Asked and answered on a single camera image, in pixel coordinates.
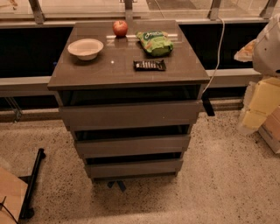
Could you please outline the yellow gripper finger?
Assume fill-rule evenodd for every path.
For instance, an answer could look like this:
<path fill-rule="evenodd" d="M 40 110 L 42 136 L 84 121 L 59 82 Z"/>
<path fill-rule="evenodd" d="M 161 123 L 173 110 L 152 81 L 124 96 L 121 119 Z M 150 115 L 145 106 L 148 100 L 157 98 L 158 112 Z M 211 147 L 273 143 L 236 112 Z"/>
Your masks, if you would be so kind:
<path fill-rule="evenodd" d="M 256 41 L 253 39 L 248 42 L 241 50 L 239 50 L 235 55 L 234 59 L 240 62 L 249 62 L 252 60 L 253 51 Z"/>

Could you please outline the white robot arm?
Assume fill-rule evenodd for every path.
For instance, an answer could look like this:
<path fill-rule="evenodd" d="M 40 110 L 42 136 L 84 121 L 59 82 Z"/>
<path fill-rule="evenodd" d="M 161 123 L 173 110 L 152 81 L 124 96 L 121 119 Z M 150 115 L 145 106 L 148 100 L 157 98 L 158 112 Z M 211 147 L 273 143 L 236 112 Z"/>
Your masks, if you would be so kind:
<path fill-rule="evenodd" d="M 260 74 L 280 76 L 280 13 L 273 16 L 258 36 L 235 55 L 240 62 L 253 63 Z"/>

